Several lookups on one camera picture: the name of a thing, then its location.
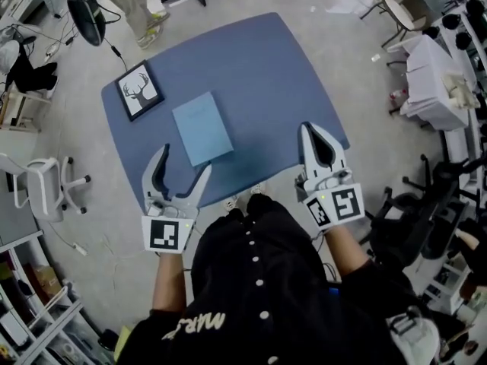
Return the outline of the blue notebook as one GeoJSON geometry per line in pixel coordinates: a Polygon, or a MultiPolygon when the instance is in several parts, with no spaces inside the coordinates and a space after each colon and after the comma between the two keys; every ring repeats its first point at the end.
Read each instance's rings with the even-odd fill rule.
{"type": "Polygon", "coordinates": [[[173,109],[173,117],[193,167],[234,150],[211,92],[173,109]]]}

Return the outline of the brown cardboard box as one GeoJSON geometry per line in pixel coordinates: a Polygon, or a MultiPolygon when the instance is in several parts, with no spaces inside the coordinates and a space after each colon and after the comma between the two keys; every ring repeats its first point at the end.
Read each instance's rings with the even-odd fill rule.
{"type": "Polygon", "coordinates": [[[24,272],[36,291],[41,291],[46,297],[52,298],[62,289],[54,269],[48,265],[23,265],[24,272]]]}

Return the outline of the cream soft toy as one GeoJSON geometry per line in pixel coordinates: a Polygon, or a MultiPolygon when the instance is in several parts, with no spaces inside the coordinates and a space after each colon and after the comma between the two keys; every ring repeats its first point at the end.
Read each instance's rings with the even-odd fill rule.
{"type": "Polygon", "coordinates": [[[480,108],[476,95],[469,89],[464,76],[447,73],[442,77],[450,103],[458,109],[480,108]]]}

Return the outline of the black framed deer picture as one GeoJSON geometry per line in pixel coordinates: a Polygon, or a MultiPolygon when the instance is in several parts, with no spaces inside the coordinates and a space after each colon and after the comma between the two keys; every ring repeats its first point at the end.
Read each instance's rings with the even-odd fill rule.
{"type": "Polygon", "coordinates": [[[115,86],[130,122],[165,100],[147,60],[117,78],[115,86]]]}

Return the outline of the beige round seat chair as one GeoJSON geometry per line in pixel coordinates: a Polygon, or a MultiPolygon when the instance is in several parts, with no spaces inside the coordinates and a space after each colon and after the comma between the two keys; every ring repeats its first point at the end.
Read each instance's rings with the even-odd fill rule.
{"type": "Polygon", "coordinates": [[[398,36],[404,40],[408,33],[418,33],[432,26],[433,11],[425,0],[378,0],[359,18],[363,20],[374,9],[387,13],[396,25],[396,32],[381,45],[385,49],[398,36]]]}

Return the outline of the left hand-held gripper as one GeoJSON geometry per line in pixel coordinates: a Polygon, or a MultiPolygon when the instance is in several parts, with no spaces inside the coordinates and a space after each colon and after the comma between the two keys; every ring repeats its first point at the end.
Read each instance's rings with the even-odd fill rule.
{"type": "Polygon", "coordinates": [[[152,252],[182,254],[193,232],[199,214],[198,204],[212,173],[206,163],[197,173],[189,191],[167,201],[164,184],[170,145],[165,144],[149,160],[142,175],[146,215],[142,216],[145,249],[152,252]]]}

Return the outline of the white shelf unit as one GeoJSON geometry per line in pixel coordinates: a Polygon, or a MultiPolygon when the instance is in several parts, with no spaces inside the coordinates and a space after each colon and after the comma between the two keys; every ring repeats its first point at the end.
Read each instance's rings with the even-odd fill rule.
{"type": "Polygon", "coordinates": [[[38,230],[0,246],[0,363],[4,365],[111,365],[98,334],[70,289],[52,298],[36,291],[23,265],[49,265],[38,230]]]}

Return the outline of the black oval device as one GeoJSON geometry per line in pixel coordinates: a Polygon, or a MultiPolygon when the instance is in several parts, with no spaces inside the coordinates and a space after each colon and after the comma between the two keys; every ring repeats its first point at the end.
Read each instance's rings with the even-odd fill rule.
{"type": "Polygon", "coordinates": [[[95,0],[67,0],[68,10],[82,37],[92,46],[100,46],[106,33],[106,21],[95,0]]]}

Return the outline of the wooden side rack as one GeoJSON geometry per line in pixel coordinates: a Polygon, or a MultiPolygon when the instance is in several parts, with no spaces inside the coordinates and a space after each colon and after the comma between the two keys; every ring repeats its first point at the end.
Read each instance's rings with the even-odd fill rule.
{"type": "Polygon", "coordinates": [[[39,91],[23,93],[11,85],[2,96],[0,130],[40,133],[41,109],[51,104],[52,101],[39,91]]]}

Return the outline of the black office chair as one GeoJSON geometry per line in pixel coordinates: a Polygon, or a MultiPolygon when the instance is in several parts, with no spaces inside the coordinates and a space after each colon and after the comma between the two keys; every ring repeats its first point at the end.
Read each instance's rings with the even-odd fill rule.
{"type": "Polygon", "coordinates": [[[403,183],[422,192],[419,197],[412,192],[393,195],[390,187],[384,189],[384,203],[376,214],[366,213],[371,229],[360,241],[368,244],[368,254],[379,264],[402,270],[419,256],[424,256],[434,229],[444,221],[449,225],[460,219],[462,210],[449,208],[450,203],[461,204],[460,176],[470,174],[482,166],[482,159],[465,159],[452,163],[440,161],[430,168],[429,159],[422,154],[425,184],[403,177],[403,183]]]}

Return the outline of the white cloth covered table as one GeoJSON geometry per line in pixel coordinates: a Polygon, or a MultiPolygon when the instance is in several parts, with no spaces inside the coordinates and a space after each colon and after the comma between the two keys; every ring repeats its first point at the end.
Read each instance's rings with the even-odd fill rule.
{"type": "Polygon", "coordinates": [[[417,117],[434,129],[453,131],[469,124],[466,109],[456,105],[444,83],[448,75],[463,78],[451,56],[429,36],[417,36],[405,43],[408,98],[400,107],[402,116],[417,117]]]}

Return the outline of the person's black buttoned jacket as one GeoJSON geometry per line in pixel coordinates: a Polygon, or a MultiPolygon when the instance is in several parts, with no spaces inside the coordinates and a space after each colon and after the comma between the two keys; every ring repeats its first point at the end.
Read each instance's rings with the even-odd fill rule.
{"type": "Polygon", "coordinates": [[[386,319],[411,306],[440,335],[407,277],[370,257],[331,284],[310,236],[267,195],[209,225],[184,276],[185,310],[151,308],[116,365],[407,365],[386,319]]]}

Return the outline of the blue cloth covered table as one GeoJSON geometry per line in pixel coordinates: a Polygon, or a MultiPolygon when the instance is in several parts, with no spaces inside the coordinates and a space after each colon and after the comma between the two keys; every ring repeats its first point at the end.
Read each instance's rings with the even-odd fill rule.
{"type": "Polygon", "coordinates": [[[242,192],[299,163],[299,128],[312,122],[344,148],[349,141],[317,73],[276,13],[219,27],[167,49],[147,62],[164,96],[134,120],[115,84],[101,92],[114,143],[138,203],[142,174],[153,155],[170,147],[164,174],[169,195],[189,191],[189,162],[173,110],[211,93],[233,145],[212,164],[201,206],[242,192]]]}

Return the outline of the yellow plastic stool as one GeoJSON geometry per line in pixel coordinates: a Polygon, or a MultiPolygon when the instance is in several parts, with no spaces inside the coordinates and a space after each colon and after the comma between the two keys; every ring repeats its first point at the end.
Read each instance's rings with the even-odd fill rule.
{"type": "Polygon", "coordinates": [[[115,362],[118,361],[119,356],[122,353],[122,350],[126,345],[126,342],[128,341],[130,334],[131,334],[131,330],[127,326],[123,325],[120,330],[119,338],[117,340],[115,350],[113,353],[115,362]]]}

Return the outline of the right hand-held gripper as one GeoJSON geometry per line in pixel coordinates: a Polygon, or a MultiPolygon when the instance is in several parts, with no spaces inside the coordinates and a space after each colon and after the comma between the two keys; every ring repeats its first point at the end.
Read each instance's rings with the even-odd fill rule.
{"type": "Polygon", "coordinates": [[[319,230],[364,217],[361,184],[346,167],[344,149],[328,131],[312,122],[301,125],[305,172],[295,180],[298,201],[319,230]]]}

